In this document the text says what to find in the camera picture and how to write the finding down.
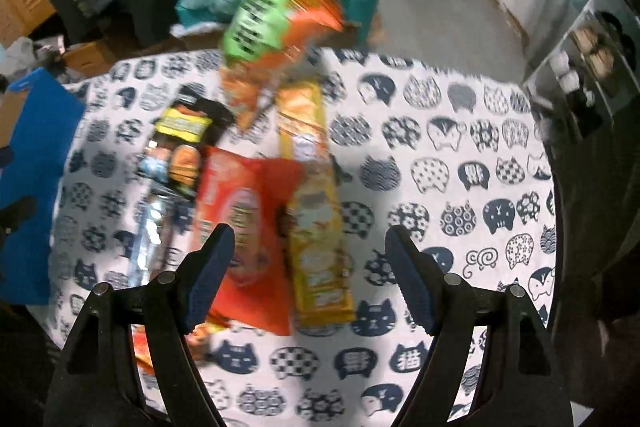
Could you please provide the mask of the cardboard box with blue flap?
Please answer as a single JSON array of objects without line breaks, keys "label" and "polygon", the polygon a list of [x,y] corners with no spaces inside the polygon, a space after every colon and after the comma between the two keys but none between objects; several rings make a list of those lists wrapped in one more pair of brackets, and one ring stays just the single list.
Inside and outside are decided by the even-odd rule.
[{"label": "cardboard box with blue flap", "polygon": [[50,299],[53,210],[85,106],[38,68],[9,85],[1,102],[1,299]]}]

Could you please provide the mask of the orange green Wangwang snack bag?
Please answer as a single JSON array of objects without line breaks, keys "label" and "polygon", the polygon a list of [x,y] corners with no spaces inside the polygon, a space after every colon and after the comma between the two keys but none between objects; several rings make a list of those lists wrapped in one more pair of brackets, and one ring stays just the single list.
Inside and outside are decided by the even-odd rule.
[{"label": "orange green Wangwang snack bag", "polygon": [[220,82],[244,132],[264,111],[280,83],[321,38],[344,30],[337,0],[242,0],[222,36]]}]

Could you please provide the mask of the cat pattern bedsheet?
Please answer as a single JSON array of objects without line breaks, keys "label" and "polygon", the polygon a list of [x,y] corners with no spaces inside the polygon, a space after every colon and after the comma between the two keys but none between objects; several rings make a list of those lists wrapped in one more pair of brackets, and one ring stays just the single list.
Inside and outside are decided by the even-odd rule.
[{"label": "cat pattern bedsheet", "polygon": [[[216,51],[133,58],[81,83],[86,113],[70,147],[52,233],[50,303],[34,309],[65,343],[91,288],[127,283],[150,184],[138,175],[154,122],[181,88],[221,98]],[[201,374],[231,426],[387,426],[430,347],[384,253],[405,227],[471,285],[551,305],[551,170],[524,92],[384,54],[321,50],[329,149],[342,203],[356,319],[279,337],[239,322],[210,338]]]}]

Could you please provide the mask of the shoe rack with shoes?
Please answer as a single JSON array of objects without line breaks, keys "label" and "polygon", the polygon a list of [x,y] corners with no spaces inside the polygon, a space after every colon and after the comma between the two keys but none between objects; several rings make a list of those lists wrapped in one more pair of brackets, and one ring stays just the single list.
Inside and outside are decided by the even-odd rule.
[{"label": "shoe rack with shoes", "polygon": [[639,98],[639,17],[588,0],[524,82],[544,139],[582,141]]}]

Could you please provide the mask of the black yellow snack pack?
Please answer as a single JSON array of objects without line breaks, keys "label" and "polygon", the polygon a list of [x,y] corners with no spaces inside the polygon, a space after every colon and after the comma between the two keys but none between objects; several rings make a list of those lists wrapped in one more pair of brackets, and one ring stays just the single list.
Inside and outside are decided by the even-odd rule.
[{"label": "black yellow snack pack", "polygon": [[215,146],[234,123],[227,106],[182,86],[155,121],[137,172],[170,191],[194,199],[207,149]]}]

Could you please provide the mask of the orange red snack pack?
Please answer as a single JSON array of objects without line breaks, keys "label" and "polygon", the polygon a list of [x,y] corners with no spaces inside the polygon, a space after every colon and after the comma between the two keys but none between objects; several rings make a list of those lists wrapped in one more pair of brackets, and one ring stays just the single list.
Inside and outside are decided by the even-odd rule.
[{"label": "orange red snack pack", "polygon": [[208,314],[278,336],[291,332],[293,291],[286,274],[280,217],[305,178],[303,164],[247,158],[211,147],[195,201],[192,247],[216,225],[230,225],[234,254]]}]

